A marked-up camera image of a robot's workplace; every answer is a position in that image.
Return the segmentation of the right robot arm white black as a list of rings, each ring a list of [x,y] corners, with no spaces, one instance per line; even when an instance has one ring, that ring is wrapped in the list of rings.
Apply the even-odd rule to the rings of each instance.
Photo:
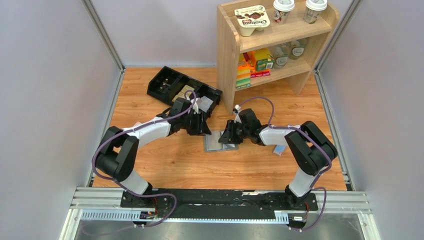
[[[285,190],[298,199],[312,190],[338,156],[335,145],[314,122],[306,121],[295,126],[261,124],[251,108],[239,111],[234,120],[228,120],[218,141],[239,145],[245,139],[259,146],[286,146],[290,149],[298,170]]]

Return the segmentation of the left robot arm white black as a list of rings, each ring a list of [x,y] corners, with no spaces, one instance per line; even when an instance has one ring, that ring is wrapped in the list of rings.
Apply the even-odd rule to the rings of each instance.
[[[199,108],[198,101],[179,97],[150,121],[128,128],[109,127],[92,157],[93,172],[134,196],[143,196],[150,184],[134,169],[138,149],[181,129],[191,136],[210,135],[208,114]]]

